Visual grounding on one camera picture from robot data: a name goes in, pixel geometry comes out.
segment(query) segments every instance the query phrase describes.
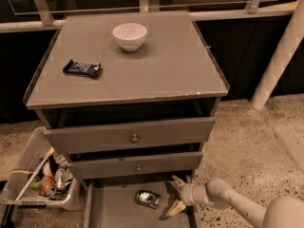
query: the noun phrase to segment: robotic hand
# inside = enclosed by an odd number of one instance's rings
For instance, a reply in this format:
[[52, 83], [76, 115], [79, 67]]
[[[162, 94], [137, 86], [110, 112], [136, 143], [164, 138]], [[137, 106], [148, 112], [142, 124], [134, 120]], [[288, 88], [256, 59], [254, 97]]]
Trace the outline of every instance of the robotic hand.
[[202, 204], [218, 209], [231, 206], [255, 228], [304, 227], [304, 202], [299, 199], [278, 198], [265, 208], [239, 194], [222, 179], [211, 179], [203, 185], [172, 177], [180, 189], [181, 200], [173, 203], [166, 213], [168, 217], [191, 205]]

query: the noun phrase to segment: dresser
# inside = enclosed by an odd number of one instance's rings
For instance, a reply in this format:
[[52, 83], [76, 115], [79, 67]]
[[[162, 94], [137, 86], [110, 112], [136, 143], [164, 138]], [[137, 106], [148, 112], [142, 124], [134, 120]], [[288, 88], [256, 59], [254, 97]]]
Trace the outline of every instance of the dresser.
[[[115, 42], [112, 30], [123, 23], [146, 26], [138, 51], [126, 52]], [[71, 59], [101, 63], [100, 76], [65, 75]], [[132, 211], [130, 197], [138, 189], [153, 189], [169, 205], [172, 196], [164, 183], [174, 173], [190, 181], [228, 87], [186, 11], [69, 15], [28, 87], [25, 104], [46, 124], [47, 140], [94, 197], [87, 227], [150, 227], [149, 222], [169, 227], [189, 218], [162, 222], [156, 218], [162, 209], [151, 215], [135, 204]], [[102, 214], [106, 218], [96, 218]], [[145, 221], [135, 225], [142, 214]], [[181, 227], [194, 227], [187, 224]]]

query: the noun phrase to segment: white bowl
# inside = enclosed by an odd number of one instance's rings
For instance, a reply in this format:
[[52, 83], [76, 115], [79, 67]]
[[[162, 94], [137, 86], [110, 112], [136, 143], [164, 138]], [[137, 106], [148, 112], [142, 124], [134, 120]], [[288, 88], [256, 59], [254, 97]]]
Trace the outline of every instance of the white bowl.
[[122, 24], [113, 29], [117, 43], [127, 51], [138, 50], [145, 40], [145, 26], [135, 23]]

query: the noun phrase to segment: concrete floor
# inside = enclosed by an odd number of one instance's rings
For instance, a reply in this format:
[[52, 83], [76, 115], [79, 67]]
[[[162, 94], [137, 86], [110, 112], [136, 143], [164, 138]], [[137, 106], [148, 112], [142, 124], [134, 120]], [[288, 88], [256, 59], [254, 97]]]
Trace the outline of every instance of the concrete floor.
[[[304, 94], [271, 98], [262, 111], [246, 100], [221, 102], [216, 119], [195, 181], [224, 178], [239, 193], [265, 206], [282, 196], [304, 200]], [[6, 180], [39, 125], [0, 124], [0, 181]], [[82, 193], [75, 212], [16, 209], [15, 227], [82, 227], [85, 202]], [[232, 209], [199, 207], [199, 217], [201, 227], [252, 227]]]

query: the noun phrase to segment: drawer knob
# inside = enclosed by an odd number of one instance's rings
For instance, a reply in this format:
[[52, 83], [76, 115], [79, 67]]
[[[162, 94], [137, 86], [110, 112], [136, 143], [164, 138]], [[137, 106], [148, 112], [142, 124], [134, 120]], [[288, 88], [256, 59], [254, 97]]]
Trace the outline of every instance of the drawer knob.
[[133, 143], [137, 143], [139, 141], [139, 138], [137, 138], [136, 134], [133, 134], [131, 141]]
[[137, 165], [137, 167], [136, 167], [136, 171], [137, 171], [137, 172], [142, 171], [142, 168], [141, 168], [141, 165], [140, 165], [140, 164], [138, 164], [138, 165]]

